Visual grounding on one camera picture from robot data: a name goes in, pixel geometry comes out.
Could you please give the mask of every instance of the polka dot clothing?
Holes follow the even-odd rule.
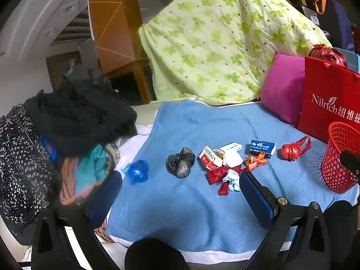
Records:
[[[59,173],[25,109],[16,110],[0,119],[0,188],[6,218],[24,224],[38,215],[59,182]]]

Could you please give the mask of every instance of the red mesh trash can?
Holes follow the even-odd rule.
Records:
[[[359,156],[360,133],[336,121],[329,125],[329,141],[321,165],[321,175],[326,185],[339,194],[345,193],[358,182],[357,176],[340,164],[340,153],[344,150]]]

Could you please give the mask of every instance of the purple pillow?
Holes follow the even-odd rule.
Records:
[[[264,106],[296,126],[304,90],[305,58],[275,52],[274,62],[261,91]]]

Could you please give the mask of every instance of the red paper bag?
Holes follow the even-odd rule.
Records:
[[[329,61],[306,57],[298,130],[328,142],[330,123],[360,131],[360,75]]]

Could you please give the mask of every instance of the blue toothpaste box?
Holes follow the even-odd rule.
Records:
[[[253,139],[250,142],[250,154],[258,155],[261,152],[265,153],[267,158],[270,158],[276,150],[276,143],[269,141],[262,141]]]

